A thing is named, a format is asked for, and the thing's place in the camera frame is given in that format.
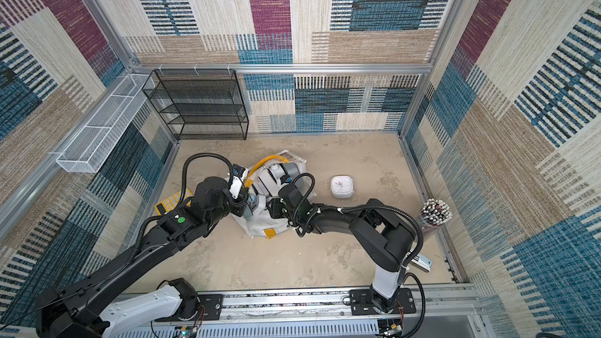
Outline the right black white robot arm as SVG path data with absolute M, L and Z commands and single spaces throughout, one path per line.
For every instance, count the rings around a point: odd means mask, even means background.
M 410 262 L 424 246 L 424 233 L 414 217 L 377 199 L 354 207 L 335 207 L 311 203 L 308 192 L 301 192 L 297 180 L 308 177 L 303 173 L 284 185 L 276 197 L 267 203 L 273 218 L 284 218 L 297 235 L 344 233 L 355 237 L 376 265 L 370 287 L 372 306 L 386 314 L 396 306 L 396 299 L 405 280 Z

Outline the white square alarm clock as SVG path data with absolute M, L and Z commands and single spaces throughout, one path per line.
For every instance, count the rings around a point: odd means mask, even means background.
M 349 175 L 336 175 L 331 178 L 330 192 L 336 199 L 346 200 L 355 193 L 353 178 Z

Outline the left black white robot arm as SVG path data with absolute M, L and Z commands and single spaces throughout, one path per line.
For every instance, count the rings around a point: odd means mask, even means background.
M 40 293 L 32 312 L 37 336 L 116 337 L 157 319 L 197 317 L 197 291 L 184 279 L 124 302 L 116 299 L 158 264 L 208 237 L 224 217 L 243 216 L 247 188 L 241 166 L 217 153 L 197 153 L 185 161 L 182 173 L 200 158 L 225 163 L 228 177 L 205 178 L 172 211 L 146 219 L 134 244 L 92 275 L 65 289 Z

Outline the white canvas tote bag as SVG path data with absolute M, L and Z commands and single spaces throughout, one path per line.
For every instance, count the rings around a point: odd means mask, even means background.
M 306 170 L 306 160 L 289 150 L 267 156 L 249 169 L 236 164 L 234 186 L 246 188 L 248 197 L 243 215 L 233 219 L 251 238 L 271 239 L 287 231 L 286 218 L 271 214 L 268 204 L 279 197 L 283 186 Z

